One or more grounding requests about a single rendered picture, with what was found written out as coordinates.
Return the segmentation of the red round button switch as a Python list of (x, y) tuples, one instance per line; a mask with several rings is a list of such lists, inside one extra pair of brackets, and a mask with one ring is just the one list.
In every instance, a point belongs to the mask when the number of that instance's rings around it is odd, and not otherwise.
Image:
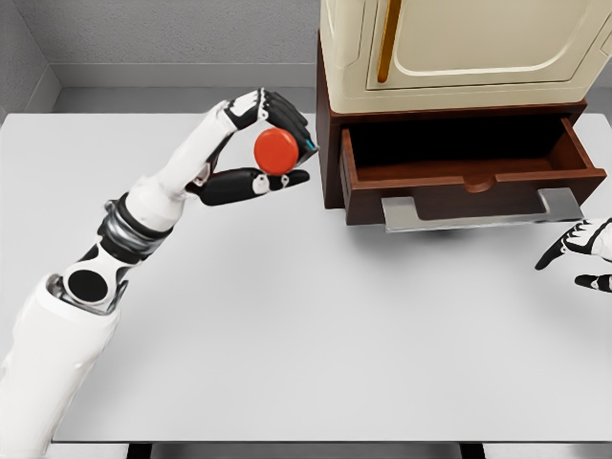
[(308, 142), (307, 153), (302, 155), (295, 137), (289, 131), (278, 127), (260, 133), (253, 146), (257, 167), (262, 172), (274, 176), (294, 170), (315, 153), (317, 148)]

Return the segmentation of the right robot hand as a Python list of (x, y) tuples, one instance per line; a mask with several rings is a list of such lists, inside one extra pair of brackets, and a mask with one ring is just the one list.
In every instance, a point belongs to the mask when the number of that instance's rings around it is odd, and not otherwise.
[[(612, 217), (577, 222), (541, 255), (535, 269), (544, 270), (565, 253), (597, 256), (612, 264)], [(612, 273), (580, 274), (574, 282), (590, 290), (612, 294)]]

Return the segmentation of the brown wooden drawer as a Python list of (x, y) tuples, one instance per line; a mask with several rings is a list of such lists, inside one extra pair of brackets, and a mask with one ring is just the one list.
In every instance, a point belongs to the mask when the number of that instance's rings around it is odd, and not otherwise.
[(424, 220), (537, 213), (539, 190), (583, 204), (606, 177), (558, 115), (357, 124), (339, 165), (352, 226), (384, 223), (382, 200), (406, 196)]

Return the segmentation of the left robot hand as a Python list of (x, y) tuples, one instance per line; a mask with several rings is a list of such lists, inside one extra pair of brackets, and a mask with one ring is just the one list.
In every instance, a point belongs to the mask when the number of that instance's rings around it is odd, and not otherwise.
[(297, 165), (318, 152), (307, 130), (308, 121), (301, 113), (277, 92), (259, 88), (223, 100), (207, 112), (157, 174), (162, 188), (177, 196), (194, 193), (207, 206), (221, 206), (307, 182), (309, 173), (297, 167), (283, 174), (266, 173), (256, 167), (215, 170), (231, 137), (260, 120), (289, 133), (296, 143)]

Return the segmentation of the brown wooden cabinet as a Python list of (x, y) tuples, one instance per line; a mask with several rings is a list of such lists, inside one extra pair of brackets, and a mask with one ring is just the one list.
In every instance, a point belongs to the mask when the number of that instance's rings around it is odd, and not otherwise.
[(323, 189), (323, 202), (327, 208), (342, 208), (344, 198), (340, 185), (339, 152), (340, 131), (344, 125), (366, 122), (405, 120), (444, 120), (476, 118), (486, 115), (523, 116), (555, 114), (574, 124), (587, 107), (587, 101), (510, 105), (499, 107), (445, 108), (429, 110), (358, 112), (342, 114), (330, 105), (322, 46), (317, 45), (317, 104), (316, 129), (319, 142), (319, 164)]

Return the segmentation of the cream retro fridge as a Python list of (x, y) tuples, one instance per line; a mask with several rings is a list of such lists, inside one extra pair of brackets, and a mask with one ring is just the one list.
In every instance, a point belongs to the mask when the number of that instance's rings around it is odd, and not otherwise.
[(403, 0), (388, 80), (388, 0), (320, 0), (342, 114), (575, 102), (612, 56), (612, 0)]

